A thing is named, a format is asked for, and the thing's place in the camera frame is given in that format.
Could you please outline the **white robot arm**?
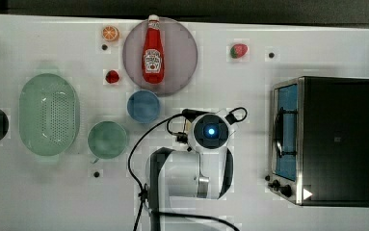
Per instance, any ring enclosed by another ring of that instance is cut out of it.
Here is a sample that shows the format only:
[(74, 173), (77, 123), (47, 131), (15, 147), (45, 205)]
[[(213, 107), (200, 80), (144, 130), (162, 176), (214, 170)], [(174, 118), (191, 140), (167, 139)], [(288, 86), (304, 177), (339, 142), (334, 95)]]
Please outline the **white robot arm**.
[(212, 217), (174, 211), (171, 199), (219, 199), (228, 191), (234, 169), (229, 144), (240, 120), (227, 110), (185, 109), (181, 115), (190, 127), (178, 133), (176, 140), (188, 149), (162, 147), (146, 163), (150, 231), (218, 231), (206, 223)]

